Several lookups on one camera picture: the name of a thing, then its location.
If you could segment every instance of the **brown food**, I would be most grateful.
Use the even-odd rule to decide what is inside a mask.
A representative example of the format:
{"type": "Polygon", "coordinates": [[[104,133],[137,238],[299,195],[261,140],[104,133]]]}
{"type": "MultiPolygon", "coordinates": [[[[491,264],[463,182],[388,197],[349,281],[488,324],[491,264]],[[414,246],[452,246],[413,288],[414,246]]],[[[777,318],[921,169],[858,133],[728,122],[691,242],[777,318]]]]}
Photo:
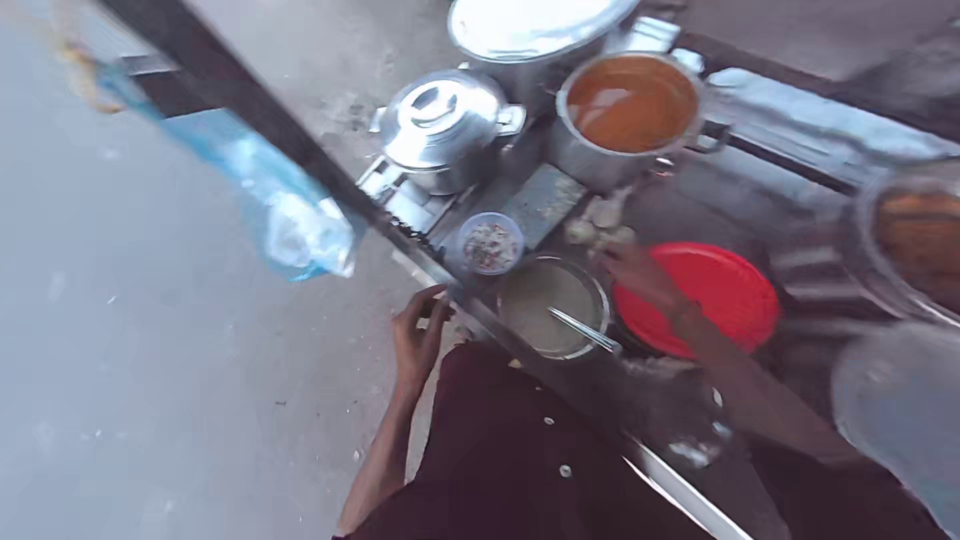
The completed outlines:
{"type": "Polygon", "coordinates": [[[877,211],[877,240],[900,275],[931,300],[960,313],[960,200],[946,194],[895,195],[877,211]]]}
{"type": "Polygon", "coordinates": [[[686,131],[699,98],[686,76],[649,57],[601,61],[580,76],[566,98],[570,120],[593,144],[638,154],[686,131]]]}

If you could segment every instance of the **bowl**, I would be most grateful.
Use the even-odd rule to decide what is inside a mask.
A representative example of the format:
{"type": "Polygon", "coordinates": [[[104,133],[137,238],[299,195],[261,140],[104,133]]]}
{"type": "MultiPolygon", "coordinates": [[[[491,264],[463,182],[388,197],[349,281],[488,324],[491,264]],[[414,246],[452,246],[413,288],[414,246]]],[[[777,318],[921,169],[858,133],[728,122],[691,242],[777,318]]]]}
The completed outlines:
{"type": "Polygon", "coordinates": [[[460,228],[457,255],[471,271],[484,276],[498,276],[520,261],[523,233],[513,219],[502,213],[478,213],[460,228]]]}

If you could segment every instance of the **orange liquid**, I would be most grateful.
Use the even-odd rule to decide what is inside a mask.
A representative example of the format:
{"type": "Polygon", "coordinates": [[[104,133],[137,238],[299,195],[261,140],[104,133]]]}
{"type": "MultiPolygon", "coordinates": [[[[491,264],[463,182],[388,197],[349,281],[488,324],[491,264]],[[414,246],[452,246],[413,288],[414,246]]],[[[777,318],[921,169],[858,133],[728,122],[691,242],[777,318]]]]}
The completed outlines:
{"type": "Polygon", "coordinates": [[[682,135],[699,98],[672,65],[645,57],[602,61],[586,71],[566,98],[570,120],[593,144],[638,154],[682,135]]]}

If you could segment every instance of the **metal spoon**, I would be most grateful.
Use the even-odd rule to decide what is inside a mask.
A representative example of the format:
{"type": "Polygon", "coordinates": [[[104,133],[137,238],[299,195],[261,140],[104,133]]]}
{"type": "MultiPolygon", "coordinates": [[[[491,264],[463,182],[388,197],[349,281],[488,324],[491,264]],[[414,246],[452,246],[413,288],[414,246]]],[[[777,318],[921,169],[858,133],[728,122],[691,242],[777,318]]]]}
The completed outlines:
{"type": "Polygon", "coordinates": [[[573,317],[567,315],[566,313],[560,311],[559,309],[556,309],[555,307],[551,307],[549,311],[551,315],[553,315],[554,317],[557,317],[562,322],[564,322],[567,326],[571,327],[573,330],[578,331],[579,333],[587,337],[590,341],[593,341],[597,345],[603,347],[608,353],[619,355],[620,353],[623,352],[622,345],[608,338],[606,335],[600,333],[599,331],[592,329],[591,327],[585,325],[584,323],[581,323],[580,321],[574,319],[573,317]]]}

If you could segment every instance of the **concrete ground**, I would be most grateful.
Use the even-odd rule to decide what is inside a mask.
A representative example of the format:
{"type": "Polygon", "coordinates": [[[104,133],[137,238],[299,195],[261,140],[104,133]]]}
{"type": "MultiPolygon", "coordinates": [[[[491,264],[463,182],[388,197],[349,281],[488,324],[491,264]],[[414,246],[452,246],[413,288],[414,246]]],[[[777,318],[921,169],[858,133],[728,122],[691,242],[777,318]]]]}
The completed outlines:
{"type": "MultiPolygon", "coordinates": [[[[460,60],[446,0],[195,3],[354,175],[372,109],[460,60]]],[[[352,279],[283,281],[224,179],[0,25],[0,537],[328,536],[419,286],[372,234],[352,279]]]]}

